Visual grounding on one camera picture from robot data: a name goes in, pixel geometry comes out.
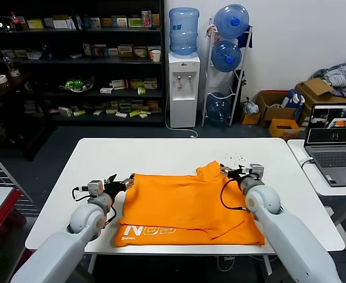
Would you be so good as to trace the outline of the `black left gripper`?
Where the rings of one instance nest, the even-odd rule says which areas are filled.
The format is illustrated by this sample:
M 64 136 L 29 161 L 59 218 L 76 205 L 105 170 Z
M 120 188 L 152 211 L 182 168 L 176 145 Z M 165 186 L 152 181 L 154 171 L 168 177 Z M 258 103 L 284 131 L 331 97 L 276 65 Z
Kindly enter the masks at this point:
M 110 197 L 116 197 L 119 192 L 125 192 L 134 185 L 134 176 L 130 176 L 122 181 L 115 181 L 116 174 L 104 179 L 102 193 Z

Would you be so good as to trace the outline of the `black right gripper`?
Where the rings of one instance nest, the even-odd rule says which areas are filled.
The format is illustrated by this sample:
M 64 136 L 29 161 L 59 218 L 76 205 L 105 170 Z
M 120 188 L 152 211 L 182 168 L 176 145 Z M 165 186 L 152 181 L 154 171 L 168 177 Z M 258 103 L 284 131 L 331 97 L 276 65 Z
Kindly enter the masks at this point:
M 232 169 L 229 166 L 220 165 L 220 172 L 223 175 L 226 175 L 228 178 L 232 180 L 236 180 L 237 182 L 241 182 L 244 178 L 250 177 L 251 168 L 239 168 Z

